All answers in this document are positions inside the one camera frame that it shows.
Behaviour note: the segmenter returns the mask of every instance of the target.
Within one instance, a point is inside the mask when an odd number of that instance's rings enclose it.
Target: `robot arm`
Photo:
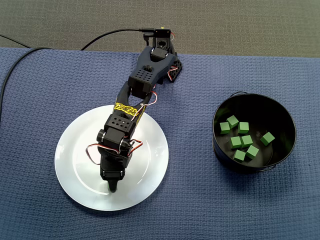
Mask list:
[[[182,70],[182,64],[170,40],[170,29],[144,28],[142,32],[147,46],[139,55],[135,69],[117,95],[113,113],[96,138],[101,154],[100,175],[103,180],[108,181],[109,190],[113,193],[117,190],[118,181],[125,176],[133,151],[143,144],[132,139],[132,135],[146,107],[152,104],[148,104],[152,95],[157,97],[153,88],[156,84],[163,84],[164,79],[173,83]],[[149,37],[153,40],[152,47],[148,46]],[[142,101],[131,106],[130,95]]]

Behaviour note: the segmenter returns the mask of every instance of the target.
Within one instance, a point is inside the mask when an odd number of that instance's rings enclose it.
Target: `yellow sticker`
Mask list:
[[[126,106],[126,105],[123,105],[122,103],[119,103],[119,102],[115,103],[114,110],[120,110],[120,111],[125,112],[126,114],[130,114],[132,116],[134,116],[137,112],[137,109],[133,108],[132,106]]]
[[[143,109],[140,111],[140,116],[139,116],[139,118],[138,118],[138,120],[136,121],[136,124],[138,124],[139,123],[139,121],[140,121],[140,118],[142,117],[142,114],[145,112],[145,110],[146,110],[146,106],[144,106],[143,107]]]

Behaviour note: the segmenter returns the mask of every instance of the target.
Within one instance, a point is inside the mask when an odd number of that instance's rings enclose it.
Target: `white plate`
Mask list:
[[[144,113],[133,134],[143,145],[132,153],[117,191],[109,192],[100,176],[100,166],[86,155],[86,147],[96,138],[113,112],[113,105],[92,109],[74,120],[62,134],[55,151],[56,176],[63,190],[76,202],[91,209],[116,211],[130,208],[150,196],[165,176],[169,150],[161,127]],[[89,151],[100,162],[98,150]]]

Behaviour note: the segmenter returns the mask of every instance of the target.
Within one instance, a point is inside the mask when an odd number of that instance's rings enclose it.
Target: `blue tablecloth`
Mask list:
[[[0,84],[27,49],[0,48]],[[168,169],[145,201],[117,212],[87,209],[61,188],[54,155],[65,128],[114,104],[137,53],[40,50],[18,64],[0,124],[0,239],[320,239],[320,59],[179,55],[174,84],[147,108],[169,146]],[[271,171],[241,175],[212,149],[212,118],[237,91],[283,104],[295,149]]]

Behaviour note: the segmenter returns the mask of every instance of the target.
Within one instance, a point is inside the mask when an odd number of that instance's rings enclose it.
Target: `green block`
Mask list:
[[[221,134],[228,134],[230,132],[229,123],[221,122],[220,123]]]
[[[263,135],[263,137],[260,140],[261,142],[263,142],[264,145],[267,146],[269,143],[275,140],[275,137],[272,136],[270,132],[267,132],[265,135]]]
[[[257,156],[258,152],[259,152],[259,149],[251,145],[246,151],[245,155],[247,155],[251,159],[254,159]]]
[[[232,115],[231,117],[227,118],[226,120],[229,123],[231,129],[234,128],[235,126],[237,126],[239,123],[239,121],[238,121],[238,119],[236,119],[235,115]]]
[[[232,149],[237,149],[241,147],[241,140],[239,136],[231,137],[230,143]]]
[[[242,136],[242,137],[240,138],[240,140],[241,140],[241,146],[242,146],[243,148],[249,147],[251,144],[254,143],[254,142],[252,141],[250,135]]]
[[[245,152],[237,150],[234,154],[233,159],[237,160],[238,162],[242,162],[243,160],[245,160],[245,156],[246,156]]]
[[[238,134],[247,134],[249,132],[249,123],[241,121],[238,124]]]

